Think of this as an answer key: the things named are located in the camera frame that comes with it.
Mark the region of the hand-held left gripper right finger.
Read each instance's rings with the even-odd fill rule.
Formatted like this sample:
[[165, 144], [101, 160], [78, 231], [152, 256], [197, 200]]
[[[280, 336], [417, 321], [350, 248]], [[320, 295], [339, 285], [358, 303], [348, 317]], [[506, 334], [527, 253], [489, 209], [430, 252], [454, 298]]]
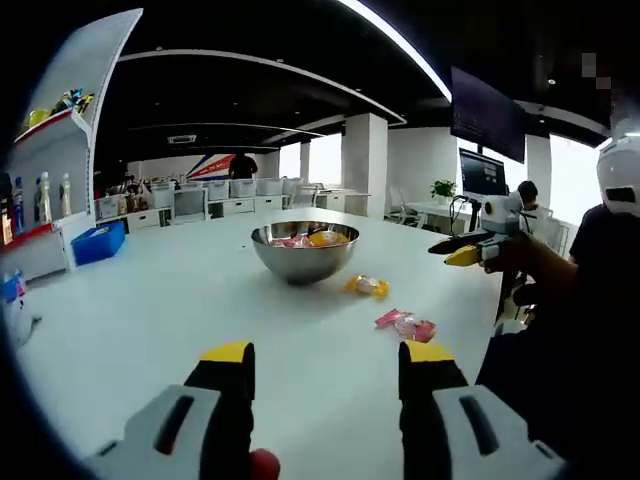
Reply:
[[528, 437], [498, 396], [467, 383], [454, 357], [432, 343], [398, 350], [399, 428], [405, 479], [564, 479], [567, 463]]

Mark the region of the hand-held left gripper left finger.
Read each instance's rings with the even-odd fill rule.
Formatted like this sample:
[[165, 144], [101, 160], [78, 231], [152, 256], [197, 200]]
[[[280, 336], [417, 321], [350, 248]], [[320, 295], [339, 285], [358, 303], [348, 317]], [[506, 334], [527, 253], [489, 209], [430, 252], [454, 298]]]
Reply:
[[247, 479], [254, 398], [254, 345], [215, 347], [85, 463], [97, 479]]

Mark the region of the person's right hand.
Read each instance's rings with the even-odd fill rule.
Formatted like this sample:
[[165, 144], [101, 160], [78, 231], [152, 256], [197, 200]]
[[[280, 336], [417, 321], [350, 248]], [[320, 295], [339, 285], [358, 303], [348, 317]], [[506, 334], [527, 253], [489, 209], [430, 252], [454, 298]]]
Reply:
[[510, 236], [498, 246], [498, 254], [482, 265], [487, 274], [507, 271], [525, 271], [529, 267], [531, 238], [523, 233]]

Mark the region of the person's left hand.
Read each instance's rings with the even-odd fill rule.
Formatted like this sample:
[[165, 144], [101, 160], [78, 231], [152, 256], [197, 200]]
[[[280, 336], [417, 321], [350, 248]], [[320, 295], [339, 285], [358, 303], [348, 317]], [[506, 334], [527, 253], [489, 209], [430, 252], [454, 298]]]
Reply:
[[249, 454], [251, 480], [278, 480], [281, 466], [278, 458], [266, 449], [256, 449]]

